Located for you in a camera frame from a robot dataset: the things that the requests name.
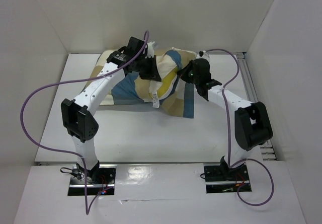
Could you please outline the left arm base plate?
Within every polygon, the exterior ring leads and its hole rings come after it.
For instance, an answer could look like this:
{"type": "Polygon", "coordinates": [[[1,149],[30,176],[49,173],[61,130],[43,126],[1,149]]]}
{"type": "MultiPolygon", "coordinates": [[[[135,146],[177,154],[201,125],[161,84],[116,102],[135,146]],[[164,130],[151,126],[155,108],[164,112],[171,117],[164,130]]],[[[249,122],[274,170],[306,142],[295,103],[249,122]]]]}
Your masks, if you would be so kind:
{"type": "MultiPolygon", "coordinates": [[[[84,196],[85,194],[85,176],[77,169],[76,166],[72,168],[62,167],[60,172],[70,175],[68,186],[68,196],[84,196]]],[[[115,193],[115,165],[101,165],[93,177],[87,178],[87,192],[88,196],[95,196],[100,194],[102,196],[114,195],[115,193]]]]}

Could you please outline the blue beige patchwork pillowcase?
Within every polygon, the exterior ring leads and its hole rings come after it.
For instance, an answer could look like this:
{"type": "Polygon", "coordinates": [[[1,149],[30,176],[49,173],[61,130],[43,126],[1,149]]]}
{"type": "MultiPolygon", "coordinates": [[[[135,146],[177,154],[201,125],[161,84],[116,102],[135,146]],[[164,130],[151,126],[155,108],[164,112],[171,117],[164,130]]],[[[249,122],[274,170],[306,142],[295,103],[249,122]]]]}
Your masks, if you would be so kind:
{"type": "MultiPolygon", "coordinates": [[[[161,79],[172,70],[178,72],[190,60],[195,60],[197,54],[178,48],[157,50],[155,52],[157,69],[161,79]]],[[[137,72],[129,73],[121,82],[108,92],[101,105],[134,105],[147,103],[152,106],[149,96],[150,80],[143,80],[137,72]]],[[[184,118],[194,118],[194,85],[179,78],[170,96],[161,100],[160,107],[168,115],[184,118]]]]}

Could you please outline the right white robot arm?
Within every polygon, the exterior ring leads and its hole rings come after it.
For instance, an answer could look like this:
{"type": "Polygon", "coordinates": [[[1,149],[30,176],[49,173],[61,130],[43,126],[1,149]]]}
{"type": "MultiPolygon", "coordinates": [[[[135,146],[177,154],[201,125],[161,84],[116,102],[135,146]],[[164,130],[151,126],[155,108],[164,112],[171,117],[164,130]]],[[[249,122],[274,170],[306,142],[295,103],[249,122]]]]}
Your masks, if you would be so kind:
{"type": "Polygon", "coordinates": [[[264,144],[273,136],[264,103],[245,100],[227,90],[212,78],[210,63],[204,58],[191,60],[178,71],[180,79],[196,87],[197,93],[226,111],[228,150],[220,160],[213,175],[216,179],[228,179],[237,174],[253,148],[264,144]]]}

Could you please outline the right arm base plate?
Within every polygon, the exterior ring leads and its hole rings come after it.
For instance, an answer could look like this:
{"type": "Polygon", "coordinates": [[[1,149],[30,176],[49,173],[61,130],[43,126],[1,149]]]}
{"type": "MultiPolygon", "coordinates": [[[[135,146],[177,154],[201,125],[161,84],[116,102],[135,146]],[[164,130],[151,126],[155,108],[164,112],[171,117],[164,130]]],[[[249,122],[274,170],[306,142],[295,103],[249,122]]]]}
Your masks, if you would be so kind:
{"type": "Polygon", "coordinates": [[[245,164],[226,171],[219,163],[204,164],[200,178],[205,181],[206,193],[252,192],[248,169],[245,164]]]}

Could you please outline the cream quilted pillow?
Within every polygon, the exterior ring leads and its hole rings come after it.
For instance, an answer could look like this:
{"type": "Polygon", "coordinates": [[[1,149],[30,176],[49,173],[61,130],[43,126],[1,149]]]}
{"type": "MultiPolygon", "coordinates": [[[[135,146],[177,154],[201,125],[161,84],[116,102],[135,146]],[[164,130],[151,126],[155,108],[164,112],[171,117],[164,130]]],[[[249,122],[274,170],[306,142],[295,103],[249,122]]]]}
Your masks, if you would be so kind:
{"type": "Polygon", "coordinates": [[[170,96],[172,90],[176,88],[177,80],[177,72],[172,70],[162,79],[161,82],[150,82],[149,96],[151,97],[153,108],[159,108],[161,100],[165,100],[170,96]]]}

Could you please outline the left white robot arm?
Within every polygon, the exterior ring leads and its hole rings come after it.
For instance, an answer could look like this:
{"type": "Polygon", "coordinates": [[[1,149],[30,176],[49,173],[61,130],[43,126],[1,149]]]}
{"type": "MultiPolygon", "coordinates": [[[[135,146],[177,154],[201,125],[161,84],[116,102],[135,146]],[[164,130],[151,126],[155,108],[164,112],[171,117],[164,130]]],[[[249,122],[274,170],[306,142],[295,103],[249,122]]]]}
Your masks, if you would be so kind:
{"type": "Polygon", "coordinates": [[[90,179],[95,179],[100,166],[95,153],[94,137],[99,125],[94,115],[107,94],[131,72],[141,73],[156,58],[154,43],[144,50],[124,46],[118,50],[104,51],[97,60],[97,75],[73,99],[61,103],[63,126],[71,136],[77,155],[77,169],[90,179]]]}

